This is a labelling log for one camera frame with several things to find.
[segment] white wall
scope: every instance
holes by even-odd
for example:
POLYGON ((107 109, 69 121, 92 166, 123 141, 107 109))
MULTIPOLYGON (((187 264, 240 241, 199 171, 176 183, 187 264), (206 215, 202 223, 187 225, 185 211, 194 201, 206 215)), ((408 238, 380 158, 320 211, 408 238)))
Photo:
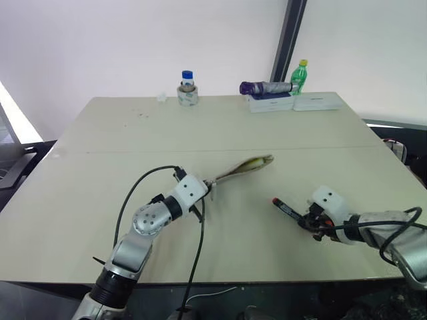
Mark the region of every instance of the white wall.
POLYGON ((426 0, 308 0, 290 73, 362 117, 427 125, 426 0))
POLYGON ((44 139, 94 96, 174 96, 183 69, 238 94, 270 78, 286 2, 2 1, 0 80, 44 139))

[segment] silver robot arm segment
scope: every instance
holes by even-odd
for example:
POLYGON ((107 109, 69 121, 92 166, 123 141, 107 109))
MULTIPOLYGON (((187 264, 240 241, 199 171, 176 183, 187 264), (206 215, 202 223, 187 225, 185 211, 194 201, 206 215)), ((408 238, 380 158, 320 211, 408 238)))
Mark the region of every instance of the silver robot arm segment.
POLYGON ((140 207, 132 226, 114 247, 95 286, 82 300, 73 320, 120 319, 151 253, 154 238, 206 195, 206 184, 186 175, 162 201, 140 207))

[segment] beige table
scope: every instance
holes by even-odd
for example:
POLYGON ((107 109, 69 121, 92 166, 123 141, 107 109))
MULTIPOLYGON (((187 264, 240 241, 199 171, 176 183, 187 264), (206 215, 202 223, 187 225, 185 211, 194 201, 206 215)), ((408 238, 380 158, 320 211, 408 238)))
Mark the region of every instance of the beige table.
MULTIPOLYGON (((0 280, 92 283, 101 265, 91 257, 110 254, 118 211, 142 173, 172 164, 209 178, 265 153, 275 156, 271 165, 224 183, 207 201, 195 281, 400 275, 365 244, 314 241, 271 204, 279 197, 304 212, 327 185, 357 213, 427 208, 426 190, 350 108, 251 114, 243 97, 202 97, 193 109, 176 99, 96 98, 0 213, 0 280)), ((140 205, 175 185, 171 174, 137 188, 121 234, 140 205)), ((186 282, 198 239, 193 215, 166 227, 140 281, 186 282)))

